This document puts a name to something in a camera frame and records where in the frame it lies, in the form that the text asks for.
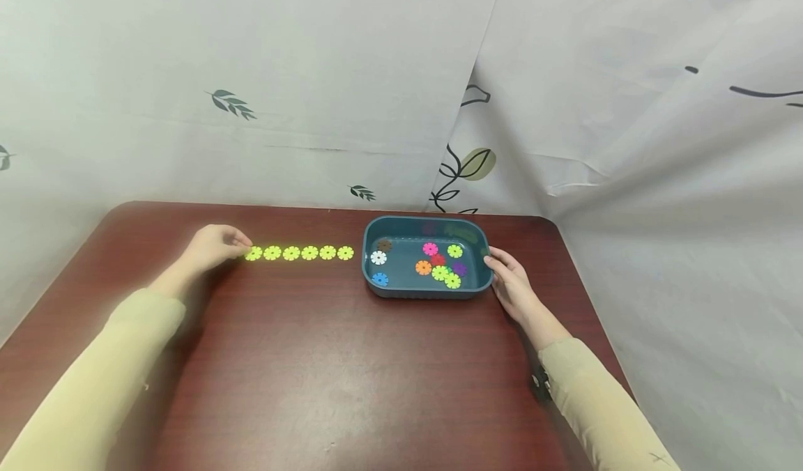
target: pink gear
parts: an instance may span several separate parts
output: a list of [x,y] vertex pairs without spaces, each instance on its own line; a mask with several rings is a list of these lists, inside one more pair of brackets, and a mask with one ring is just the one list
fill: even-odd
[[438,253],[438,245],[434,243],[424,243],[424,253],[433,256]]

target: person's left hand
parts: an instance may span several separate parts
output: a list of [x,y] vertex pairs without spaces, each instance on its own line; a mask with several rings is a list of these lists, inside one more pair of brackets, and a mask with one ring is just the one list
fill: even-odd
[[231,225],[207,225],[195,233],[178,263],[192,274],[200,275],[230,258],[248,253],[252,245],[245,234]]

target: hand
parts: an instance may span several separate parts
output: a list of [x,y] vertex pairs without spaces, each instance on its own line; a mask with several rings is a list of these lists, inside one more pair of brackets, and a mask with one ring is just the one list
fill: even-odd
[[491,282],[494,293],[510,317],[527,328],[535,308],[543,306],[530,286],[527,271],[504,250],[491,246],[491,255],[486,256],[485,265],[494,272]]
[[230,258],[248,253],[252,241],[231,225],[207,225],[196,232],[177,264],[200,275]]
[[491,255],[486,256],[485,264],[494,272],[491,286],[496,297],[510,317],[521,325],[535,350],[544,350],[558,340],[570,339],[572,335],[564,325],[535,296],[527,272],[519,261],[493,246]]
[[246,254],[251,247],[250,239],[231,225],[207,225],[195,233],[184,253],[149,288],[165,297],[184,298],[203,272]]

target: plant pattern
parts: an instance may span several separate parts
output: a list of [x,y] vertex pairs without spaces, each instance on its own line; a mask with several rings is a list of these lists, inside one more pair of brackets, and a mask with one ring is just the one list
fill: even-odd
[[212,95],[212,102],[221,111],[231,112],[234,116],[242,116],[245,121],[255,119],[254,111],[246,107],[247,103],[234,97],[234,93],[226,90],[217,90],[214,93],[206,92],[207,95]]
[[365,201],[371,202],[376,201],[376,197],[374,193],[368,190],[368,187],[364,187],[362,185],[351,185],[352,196],[357,196],[360,199],[364,199]]
[[[466,86],[466,92],[463,95],[463,102],[460,107],[471,105],[471,103],[488,103],[491,101],[491,94],[477,86],[476,84],[469,84]],[[444,201],[451,201],[460,193],[459,190],[447,190],[449,186],[454,184],[459,178],[469,181],[482,180],[496,165],[496,154],[488,148],[478,148],[472,150],[462,160],[454,154],[450,145],[447,144],[447,154],[454,159],[454,164],[441,163],[438,170],[440,175],[449,179],[443,187],[437,192],[429,193],[429,200],[435,203],[441,212],[447,211],[441,205]],[[476,213],[479,208],[467,208],[459,211],[458,213]]]
[[[688,70],[689,72],[691,72],[692,74],[698,74],[698,72],[700,71],[698,68],[695,68],[694,66],[691,66],[691,65],[686,65],[685,69]],[[731,86],[729,89],[731,91],[733,91],[734,93],[738,93],[740,95],[752,96],[752,97],[756,97],[756,98],[783,98],[783,97],[787,97],[787,96],[803,95],[803,91],[789,91],[787,93],[766,93],[764,91],[748,90],[746,88],[742,88],[742,87],[739,87],[739,86]],[[791,102],[791,103],[787,103],[786,106],[787,107],[803,107],[803,103]]]
[[463,102],[460,103],[460,107],[471,105],[471,103],[488,103],[490,101],[490,93],[476,84],[469,84],[466,86],[466,92],[463,94]]
[[[441,206],[444,201],[451,201],[460,193],[459,190],[454,188],[448,190],[449,186],[454,184],[459,178],[464,180],[480,180],[485,178],[488,173],[496,165],[496,154],[489,148],[477,148],[472,150],[463,160],[458,158],[457,154],[451,150],[447,144],[447,154],[454,159],[454,164],[441,163],[438,170],[440,175],[449,179],[437,192],[430,192],[429,200],[435,203],[435,206],[442,212],[447,211]],[[464,209],[458,213],[476,213],[479,208]]]
[[14,154],[10,154],[5,147],[0,145],[0,171],[5,171],[11,168],[11,156]]

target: white gear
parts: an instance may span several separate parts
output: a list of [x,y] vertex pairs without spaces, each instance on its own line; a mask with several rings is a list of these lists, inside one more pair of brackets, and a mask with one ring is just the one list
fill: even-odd
[[374,262],[376,265],[382,265],[386,261],[388,261],[388,256],[385,254],[385,252],[381,252],[377,249],[373,254],[371,254],[371,262]]

